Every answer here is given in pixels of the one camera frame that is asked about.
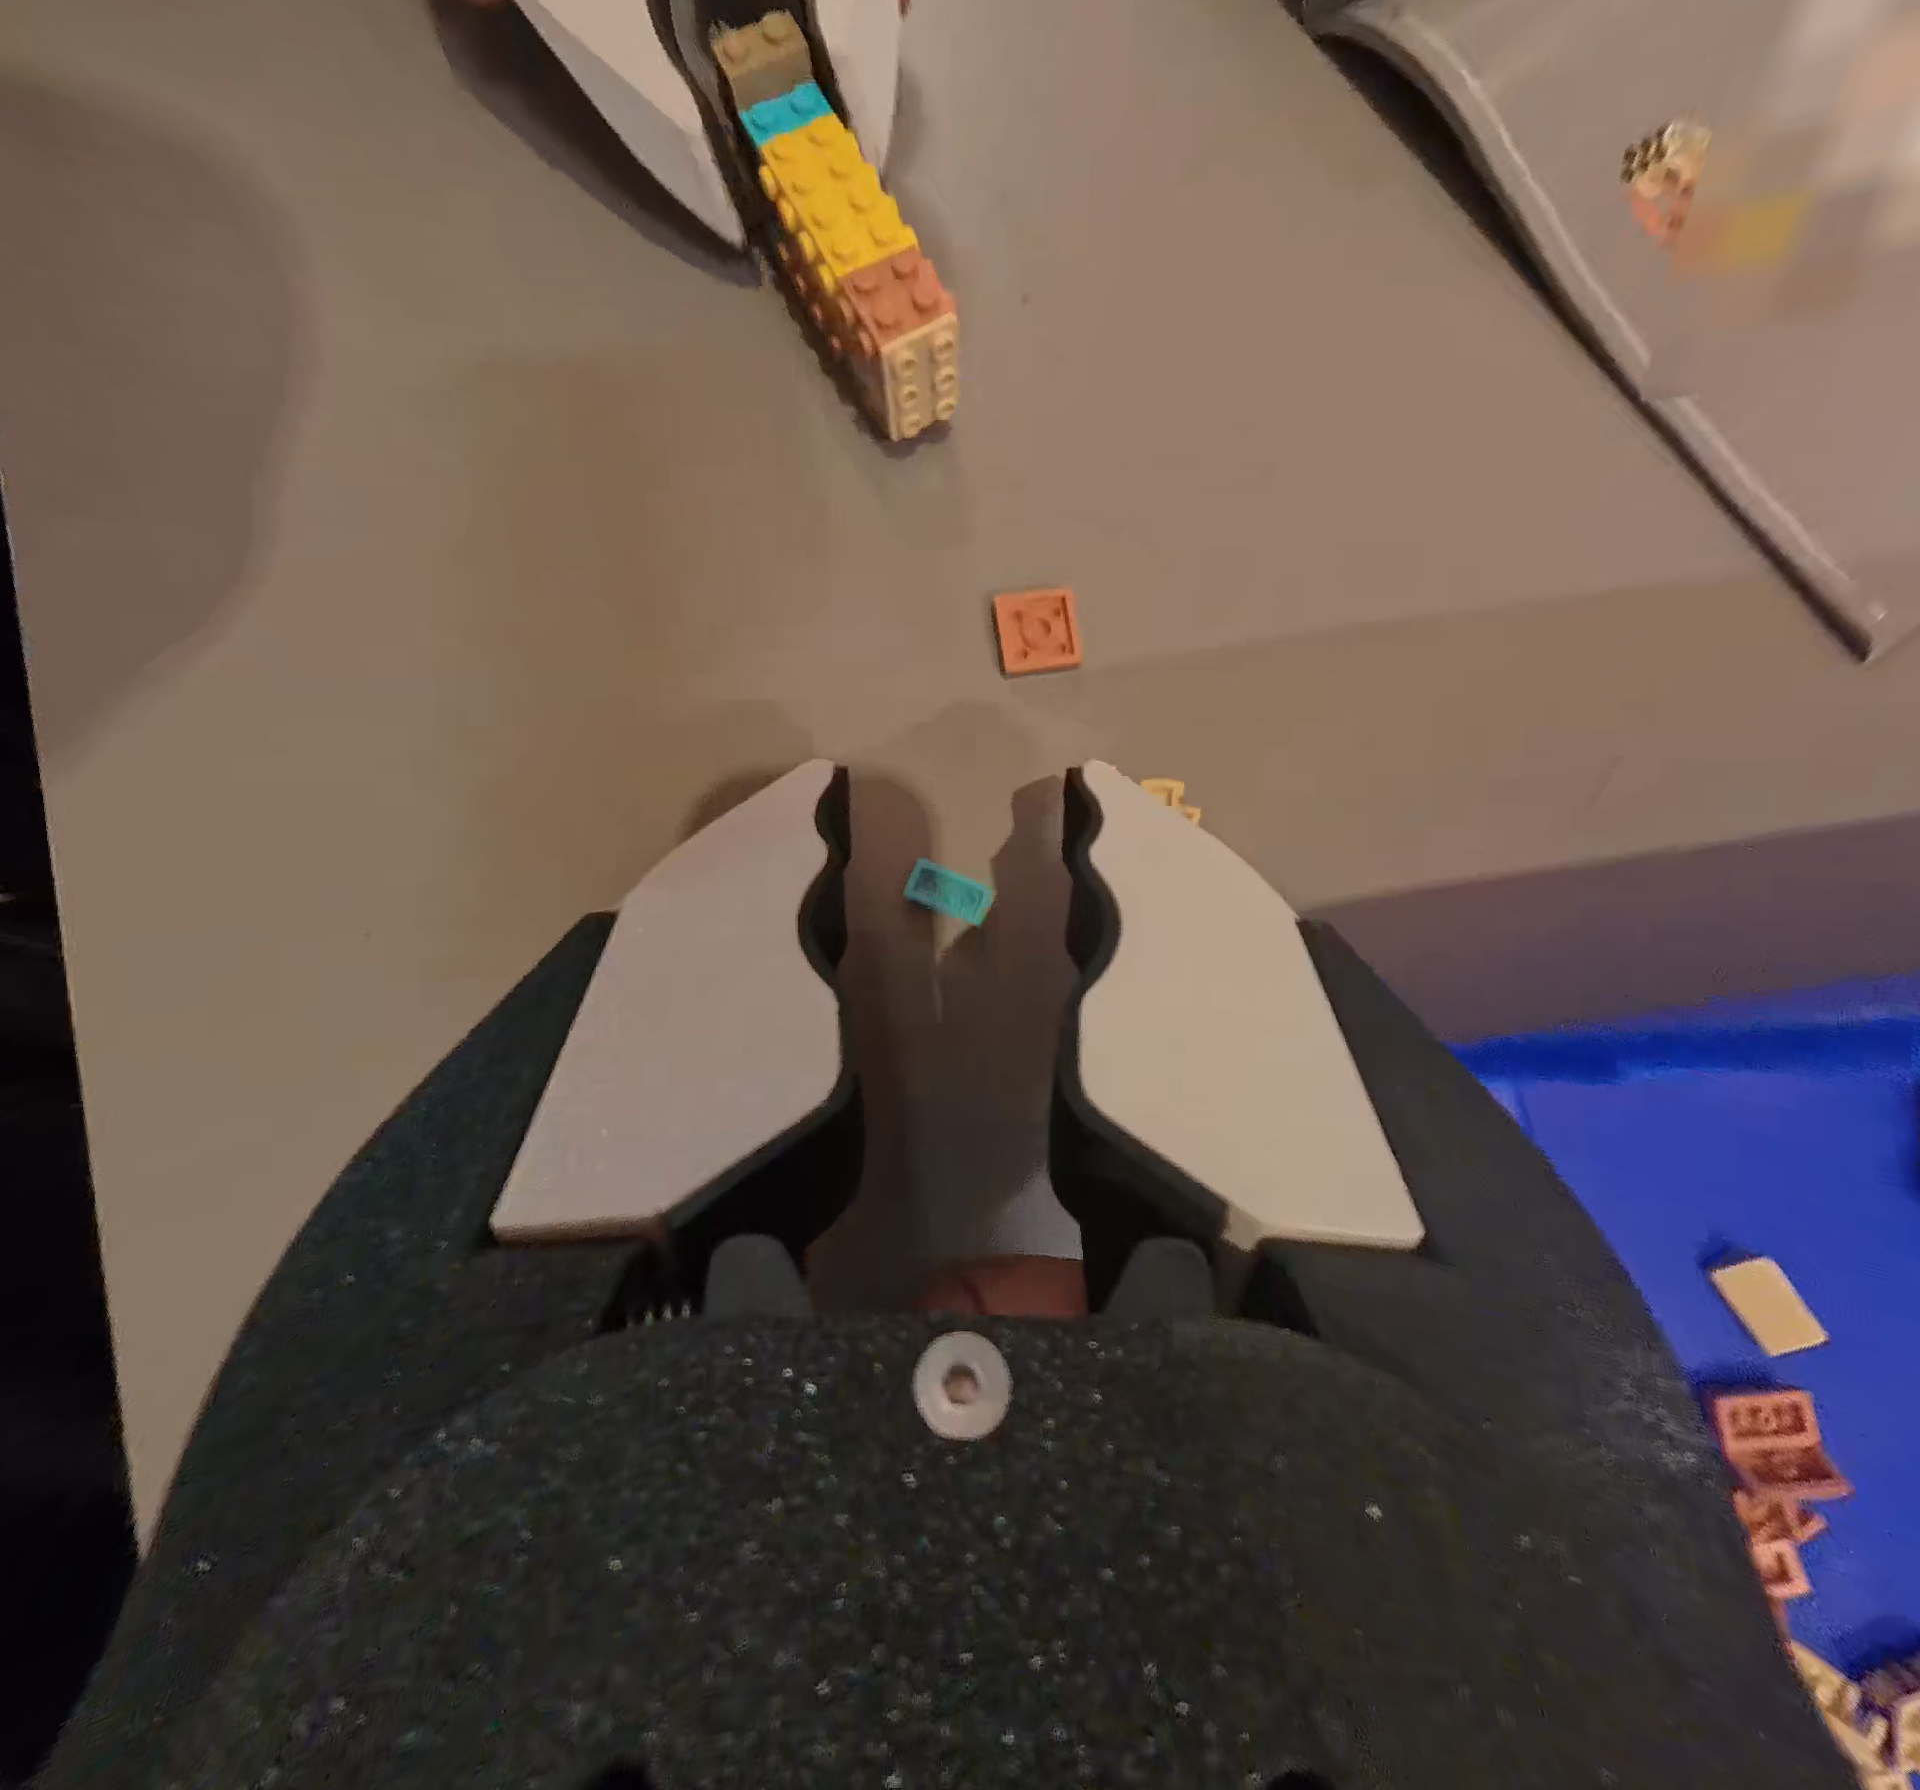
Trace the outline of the blue plastic storage bin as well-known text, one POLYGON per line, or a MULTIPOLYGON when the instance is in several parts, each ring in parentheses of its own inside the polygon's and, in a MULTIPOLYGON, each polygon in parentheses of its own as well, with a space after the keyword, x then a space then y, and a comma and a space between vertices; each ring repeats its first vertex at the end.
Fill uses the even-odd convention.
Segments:
POLYGON ((1504 1032, 1458 1057, 1633 1276, 1763 1612, 1708 1420, 1717 1386, 1809 1389, 1854 1480, 1808 1546, 1797 1640, 1872 1667, 1917 1638, 1917 980, 1504 1032))

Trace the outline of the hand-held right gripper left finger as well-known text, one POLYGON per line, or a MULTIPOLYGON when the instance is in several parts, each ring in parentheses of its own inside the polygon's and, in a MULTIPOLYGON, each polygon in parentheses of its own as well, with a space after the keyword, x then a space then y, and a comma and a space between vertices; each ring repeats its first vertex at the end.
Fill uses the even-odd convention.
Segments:
POLYGON ((683 1236, 846 1080, 812 914, 846 875, 846 769, 803 761, 621 901, 495 1202, 505 1248, 683 1236))

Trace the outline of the person's black clothed body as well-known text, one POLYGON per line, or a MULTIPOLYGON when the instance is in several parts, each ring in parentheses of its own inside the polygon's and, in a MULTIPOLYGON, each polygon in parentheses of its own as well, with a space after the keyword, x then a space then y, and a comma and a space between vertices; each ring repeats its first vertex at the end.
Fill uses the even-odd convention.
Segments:
POLYGON ((4 1587, 119 1609, 128 1449, 14 542, 4 540, 4 1587))

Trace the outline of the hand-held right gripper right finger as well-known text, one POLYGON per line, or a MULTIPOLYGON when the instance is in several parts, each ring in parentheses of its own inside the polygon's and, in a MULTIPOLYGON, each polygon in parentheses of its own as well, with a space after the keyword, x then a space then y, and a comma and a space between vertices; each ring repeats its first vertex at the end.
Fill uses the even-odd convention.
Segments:
POLYGON ((1064 868, 1057 1095, 1104 1179, 1237 1250, 1418 1250, 1428 1227, 1285 892, 1101 761, 1064 780, 1064 868))

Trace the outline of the long multicoloured lego build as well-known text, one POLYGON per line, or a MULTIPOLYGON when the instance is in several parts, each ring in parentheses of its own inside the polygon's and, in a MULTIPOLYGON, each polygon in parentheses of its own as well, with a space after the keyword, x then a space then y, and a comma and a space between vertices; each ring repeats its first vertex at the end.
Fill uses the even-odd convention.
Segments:
POLYGON ((824 364, 888 445, 943 429, 964 390, 958 298, 817 84, 803 26, 771 10, 709 26, 708 47, 765 255, 824 364))

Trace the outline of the pile of brown lego pieces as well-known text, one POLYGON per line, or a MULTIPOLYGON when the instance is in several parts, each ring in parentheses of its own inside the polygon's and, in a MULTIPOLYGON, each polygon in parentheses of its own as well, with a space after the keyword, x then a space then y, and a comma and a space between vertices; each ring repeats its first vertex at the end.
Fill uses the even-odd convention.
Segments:
POLYGON ((1808 1546, 1827 1531, 1827 1508, 1857 1495, 1832 1457, 1814 1395, 1717 1386, 1704 1409, 1773 1630, 1854 1785, 1917 1788, 1917 1640, 1844 1667, 1792 1628, 1792 1609, 1814 1596, 1808 1546))

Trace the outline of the brown square lego plate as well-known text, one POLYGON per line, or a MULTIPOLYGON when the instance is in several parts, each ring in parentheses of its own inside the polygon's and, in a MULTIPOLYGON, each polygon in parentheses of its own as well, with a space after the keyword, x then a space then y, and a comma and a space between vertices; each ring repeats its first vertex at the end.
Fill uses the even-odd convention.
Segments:
POLYGON ((1072 587, 995 594, 989 620, 1005 676, 1082 671, 1085 636, 1072 587))

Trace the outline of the grey instruction booklet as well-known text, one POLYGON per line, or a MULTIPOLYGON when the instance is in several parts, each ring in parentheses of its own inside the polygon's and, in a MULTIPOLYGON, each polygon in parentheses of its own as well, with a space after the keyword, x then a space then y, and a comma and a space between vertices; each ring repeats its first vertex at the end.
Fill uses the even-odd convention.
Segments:
POLYGON ((1308 0, 1865 656, 1917 635, 1917 0, 1308 0))

